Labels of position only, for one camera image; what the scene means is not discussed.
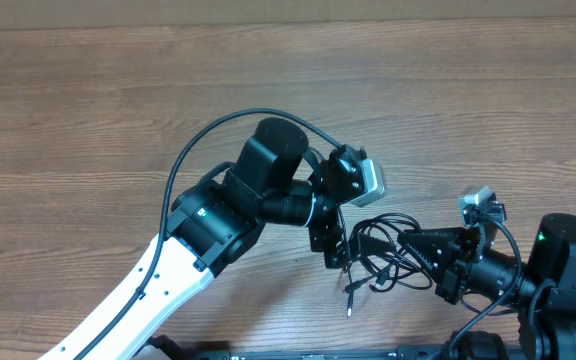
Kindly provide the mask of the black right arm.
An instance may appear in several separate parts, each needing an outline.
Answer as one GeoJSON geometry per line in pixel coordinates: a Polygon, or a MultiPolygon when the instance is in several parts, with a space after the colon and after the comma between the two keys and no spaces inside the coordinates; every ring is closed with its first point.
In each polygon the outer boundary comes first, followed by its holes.
{"type": "Polygon", "coordinates": [[[436,295],[451,304],[467,294],[490,299],[475,322],[500,306],[516,313],[526,359],[576,359],[576,216],[543,216],[523,261],[517,251],[506,255],[492,247],[497,232],[518,247],[504,225],[502,203],[467,204],[462,215],[461,228],[407,230],[398,237],[434,282],[436,295]]]}

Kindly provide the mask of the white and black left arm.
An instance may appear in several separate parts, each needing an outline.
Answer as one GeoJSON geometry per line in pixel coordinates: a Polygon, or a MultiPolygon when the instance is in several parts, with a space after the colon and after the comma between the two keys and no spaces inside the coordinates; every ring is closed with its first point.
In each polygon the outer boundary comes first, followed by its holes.
{"type": "Polygon", "coordinates": [[[47,359],[129,359],[181,305],[258,241],[268,223],[305,227],[312,251],[341,268],[351,251],[340,207],[381,198],[380,167],[286,112],[263,115],[237,161],[179,197],[164,192],[160,229],[120,284],[47,359]]]}

